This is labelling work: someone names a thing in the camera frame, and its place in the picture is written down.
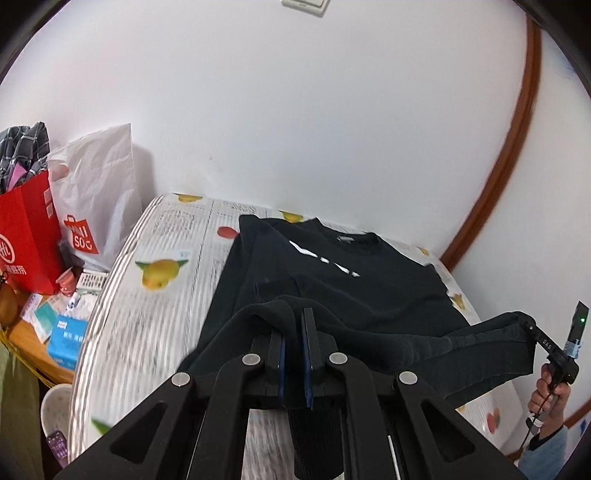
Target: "plaid shirt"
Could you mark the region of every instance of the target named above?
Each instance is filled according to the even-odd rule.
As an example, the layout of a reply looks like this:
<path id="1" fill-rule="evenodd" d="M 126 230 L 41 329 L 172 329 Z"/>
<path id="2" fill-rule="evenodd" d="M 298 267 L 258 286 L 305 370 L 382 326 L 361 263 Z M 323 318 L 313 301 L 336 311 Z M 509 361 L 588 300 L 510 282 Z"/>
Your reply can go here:
<path id="1" fill-rule="evenodd" d="M 33 127 L 10 127 L 0 132 L 0 194 L 6 193 L 17 164 L 27 174 L 15 186 L 46 170 L 48 153 L 49 137 L 43 122 L 37 122 Z"/>

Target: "sweatshirt sleeve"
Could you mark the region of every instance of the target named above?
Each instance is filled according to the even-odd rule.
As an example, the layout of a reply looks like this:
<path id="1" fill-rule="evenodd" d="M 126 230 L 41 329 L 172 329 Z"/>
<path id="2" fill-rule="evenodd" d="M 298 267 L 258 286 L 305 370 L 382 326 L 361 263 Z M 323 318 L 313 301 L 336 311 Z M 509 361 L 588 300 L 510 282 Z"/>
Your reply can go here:
<path id="1" fill-rule="evenodd" d="M 567 429 L 563 426 L 550 440 L 535 450 L 526 448 L 519 470 L 528 480 L 553 480 L 565 462 Z"/>

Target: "light switch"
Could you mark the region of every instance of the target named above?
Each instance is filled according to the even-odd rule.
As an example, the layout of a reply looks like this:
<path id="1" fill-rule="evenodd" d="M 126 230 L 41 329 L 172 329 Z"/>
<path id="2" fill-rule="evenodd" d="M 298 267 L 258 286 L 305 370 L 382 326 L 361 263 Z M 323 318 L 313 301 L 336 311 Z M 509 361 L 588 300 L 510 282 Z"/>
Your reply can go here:
<path id="1" fill-rule="evenodd" d="M 295 8 L 322 17 L 329 4 L 329 0 L 281 0 L 281 3 L 286 7 Z"/>

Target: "black cuff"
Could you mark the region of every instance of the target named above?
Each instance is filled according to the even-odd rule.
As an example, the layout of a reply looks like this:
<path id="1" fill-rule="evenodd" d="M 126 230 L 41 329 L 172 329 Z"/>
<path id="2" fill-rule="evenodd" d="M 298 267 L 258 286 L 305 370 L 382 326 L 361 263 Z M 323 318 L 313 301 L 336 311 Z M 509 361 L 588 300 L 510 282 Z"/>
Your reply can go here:
<path id="1" fill-rule="evenodd" d="M 538 448 L 541 447 L 543 444 L 545 444 L 548 440 L 550 440 L 554 435 L 556 435 L 560 430 L 562 430 L 562 426 L 556 430 L 554 433 L 552 433 L 551 435 L 548 435 L 547 437 L 543 438 L 542 440 L 540 440 L 540 434 L 534 436 L 531 439 L 530 442 L 530 446 L 528 447 L 528 450 L 531 450 L 532 452 Z"/>

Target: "round metal bolt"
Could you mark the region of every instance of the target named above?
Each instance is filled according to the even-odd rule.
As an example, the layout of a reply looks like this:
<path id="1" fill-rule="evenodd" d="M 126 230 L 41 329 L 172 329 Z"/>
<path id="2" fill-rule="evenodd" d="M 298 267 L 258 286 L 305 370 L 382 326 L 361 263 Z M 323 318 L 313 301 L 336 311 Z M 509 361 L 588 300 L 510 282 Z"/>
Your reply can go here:
<path id="1" fill-rule="evenodd" d="M 405 385 L 414 385 L 418 380 L 417 375 L 414 372 L 409 371 L 402 372 L 398 378 Z"/>
<path id="2" fill-rule="evenodd" d="M 176 387 L 183 387 L 191 381 L 191 377 L 188 373 L 179 372 L 173 375 L 172 382 Z"/>
<path id="3" fill-rule="evenodd" d="M 258 365 L 261 361 L 261 357 L 258 356 L 256 353 L 247 353 L 245 356 L 242 357 L 242 363 L 245 365 Z"/>
<path id="4" fill-rule="evenodd" d="M 330 354 L 329 360 L 335 365 L 343 365 L 347 363 L 348 358 L 344 353 L 335 352 Z"/>

